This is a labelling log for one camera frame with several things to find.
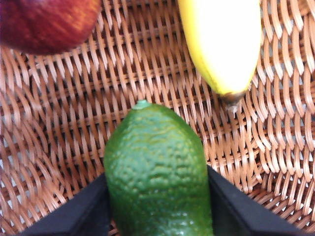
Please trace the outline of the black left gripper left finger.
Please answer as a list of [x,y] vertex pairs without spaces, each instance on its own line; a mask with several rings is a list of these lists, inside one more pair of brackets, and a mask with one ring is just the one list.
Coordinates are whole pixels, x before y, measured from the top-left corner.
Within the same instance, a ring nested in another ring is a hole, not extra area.
[[106,236],[110,228],[108,188],[101,174],[73,199],[49,213],[20,236]]

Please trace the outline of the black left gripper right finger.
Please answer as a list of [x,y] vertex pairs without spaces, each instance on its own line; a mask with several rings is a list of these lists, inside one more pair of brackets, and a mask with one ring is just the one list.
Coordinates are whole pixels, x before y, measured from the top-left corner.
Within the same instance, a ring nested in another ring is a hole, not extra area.
[[250,199],[210,166],[208,180],[216,236],[304,236],[305,233]]

